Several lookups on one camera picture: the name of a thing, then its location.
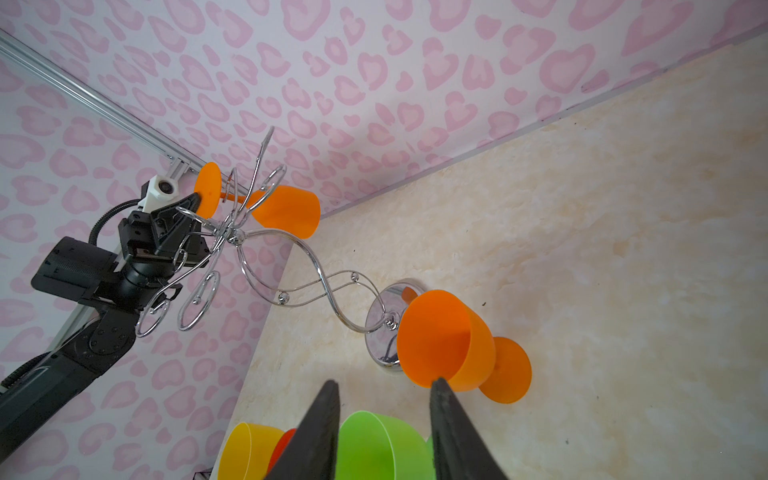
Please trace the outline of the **red plastic wine glass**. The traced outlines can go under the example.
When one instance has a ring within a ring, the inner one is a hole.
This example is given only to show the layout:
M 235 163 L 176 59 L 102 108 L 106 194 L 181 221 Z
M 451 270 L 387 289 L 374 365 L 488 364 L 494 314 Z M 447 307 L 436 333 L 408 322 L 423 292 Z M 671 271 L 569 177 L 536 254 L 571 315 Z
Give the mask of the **red plastic wine glass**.
M 271 458 L 270 458 L 270 461 L 269 461 L 269 464 L 268 464 L 268 467 L 267 467 L 267 472 L 270 472 L 275 467 L 275 465 L 277 464 L 280 456 L 282 455 L 282 453 L 284 452 L 284 450 L 286 449 L 286 447 L 290 443 L 290 441 L 293 438 L 295 433 L 296 433 L 296 428 L 292 428 L 292 429 L 286 430 L 282 434 L 282 436 L 280 437 L 280 439 L 276 443 L 276 445 L 274 447 L 274 450 L 272 452 L 272 455 L 271 455 Z

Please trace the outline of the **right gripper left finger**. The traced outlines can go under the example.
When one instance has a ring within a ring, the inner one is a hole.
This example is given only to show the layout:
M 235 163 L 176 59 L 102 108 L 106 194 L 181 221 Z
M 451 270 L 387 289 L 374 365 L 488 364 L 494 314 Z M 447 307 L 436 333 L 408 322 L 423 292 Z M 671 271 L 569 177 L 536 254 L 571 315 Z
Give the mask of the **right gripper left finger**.
M 339 385 L 327 380 L 266 479 L 334 479 L 340 408 Z

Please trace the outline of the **orange plastic wine glass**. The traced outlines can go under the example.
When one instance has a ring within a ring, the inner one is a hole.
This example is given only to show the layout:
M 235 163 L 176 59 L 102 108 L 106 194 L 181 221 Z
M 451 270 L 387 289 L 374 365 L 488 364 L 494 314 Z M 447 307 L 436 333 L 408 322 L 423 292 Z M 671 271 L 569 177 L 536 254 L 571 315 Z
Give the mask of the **orange plastic wine glass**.
M 457 296 L 444 290 L 402 294 L 407 308 L 396 339 L 400 366 L 416 385 L 440 378 L 456 392 L 480 390 L 490 400 L 522 399 L 533 371 L 525 350 L 491 333 L 486 322 Z
M 194 186 L 194 192 L 201 200 L 196 214 L 211 219 L 220 204 L 231 201 L 233 206 L 230 219 L 237 227 L 243 226 L 248 218 L 253 217 L 263 227 L 308 239 L 315 233 L 320 222 L 320 201 L 311 191 L 282 185 L 286 171 L 285 166 L 280 166 L 263 182 L 255 182 L 247 195 L 238 195 L 236 171 L 224 182 L 219 166 L 208 163 L 198 174 Z

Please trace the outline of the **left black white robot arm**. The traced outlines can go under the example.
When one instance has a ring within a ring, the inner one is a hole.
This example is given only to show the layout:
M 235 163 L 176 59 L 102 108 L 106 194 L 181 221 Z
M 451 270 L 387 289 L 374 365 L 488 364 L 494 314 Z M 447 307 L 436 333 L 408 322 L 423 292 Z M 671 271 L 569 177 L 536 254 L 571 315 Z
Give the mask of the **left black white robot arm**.
M 138 200 L 125 201 L 97 220 L 87 240 L 65 236 L 45 257 L 32 287 L 90 315 L 2 381 L 3 460 L 128 353 L 142 315 L 166 314 L 182 289 L 174 275 L 209 252 L 191 217 L 201 203 L 192 193 L 147 213 Z

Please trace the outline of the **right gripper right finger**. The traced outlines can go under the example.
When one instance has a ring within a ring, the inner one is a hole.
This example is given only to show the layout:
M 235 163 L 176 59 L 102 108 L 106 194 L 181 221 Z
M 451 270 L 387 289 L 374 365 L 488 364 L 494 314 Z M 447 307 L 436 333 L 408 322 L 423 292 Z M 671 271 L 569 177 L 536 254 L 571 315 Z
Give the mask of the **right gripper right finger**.
M 444 378 L 432 383 L 429 407 L 437 479 L 508 479 Z

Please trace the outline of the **green plastic wine glass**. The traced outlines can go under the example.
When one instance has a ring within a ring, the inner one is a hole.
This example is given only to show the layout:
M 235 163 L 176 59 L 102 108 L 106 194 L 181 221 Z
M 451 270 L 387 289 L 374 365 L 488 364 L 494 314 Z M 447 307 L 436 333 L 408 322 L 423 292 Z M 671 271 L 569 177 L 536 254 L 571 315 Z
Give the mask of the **green plastic wine glass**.
M 341 425 L 336 479 L 434 479 L 431 445 L 403 420 L 368 411 Z

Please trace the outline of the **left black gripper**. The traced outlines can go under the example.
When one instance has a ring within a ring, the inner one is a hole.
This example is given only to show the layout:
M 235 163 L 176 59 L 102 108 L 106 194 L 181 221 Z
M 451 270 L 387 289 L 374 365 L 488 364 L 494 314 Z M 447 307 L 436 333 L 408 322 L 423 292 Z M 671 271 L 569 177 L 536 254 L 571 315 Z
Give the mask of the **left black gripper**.
M 116 287 L 120 300 L 149 300 L 180 266 L 193 267 L 210 253 L 195 213 L 201 196 L 192 193 L 152 213 L 135 210 L 118 231 L 125 265 Z

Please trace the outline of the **yellow plastic wine glass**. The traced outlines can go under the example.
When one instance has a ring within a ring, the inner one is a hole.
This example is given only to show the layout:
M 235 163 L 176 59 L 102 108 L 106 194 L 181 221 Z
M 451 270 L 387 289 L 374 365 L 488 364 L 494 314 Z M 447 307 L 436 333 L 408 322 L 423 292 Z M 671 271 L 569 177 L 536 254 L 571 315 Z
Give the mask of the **yellow plastic wine glass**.
M 218 464 L 218 479 L 261 480 L 284 434 L 275 427 L 239 423 L 227 438 Z

